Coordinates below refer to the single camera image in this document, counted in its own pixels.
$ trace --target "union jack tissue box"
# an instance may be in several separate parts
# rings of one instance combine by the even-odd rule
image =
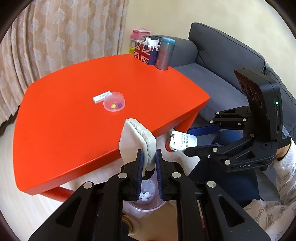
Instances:
[[[133,55],[148,65],[155,65],[158,47],[151,46],[143,41],[136,41]]]

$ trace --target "silver screw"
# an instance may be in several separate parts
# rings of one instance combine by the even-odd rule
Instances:
[[[208,181],[207,182],[207,185],[210,187],[210,188],[214,188],[216,186],[216,183],[214,181]]]
[[[118,174],[118,177],[121,178],[121,179],[124,179],[124,178],[126,178],[127,176],[128,176],[128,175],[127,175],[127,173],[125,173],[125,172],[121,172],[121,173]]]
[[[178,173],[178,172],[173,172],[173,173],[172,173],[172,177],[173,177],[173,178],[180,178],[180,177],[181,177],[181,174]]]
[[[89,189],[89,188],[92,187],[92,183],[91,183],[91,182],[86,182],[86,183],[83,184],[83,187],[84,187],[85,189]]]

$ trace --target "person's arm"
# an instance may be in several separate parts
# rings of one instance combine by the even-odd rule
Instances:
[[[296,198],[296,145],[292,139],[289,146],[278,150],[274,168],[277,173],[276,185],[280,199],[289,204]]]

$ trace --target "wall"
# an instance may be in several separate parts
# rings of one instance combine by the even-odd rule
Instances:
[[[133,29],[187,39],[193,22],[217,28],[258,51],[296,96],[296,40],[264,0],[129,0],[122,53],[129,50]]]

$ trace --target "stainless steel bottle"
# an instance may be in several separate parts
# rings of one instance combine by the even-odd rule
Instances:
[[[161,70],[168,69],[168,63],[175,48],[175,40],[162,38],[156,58],[155,67]]]

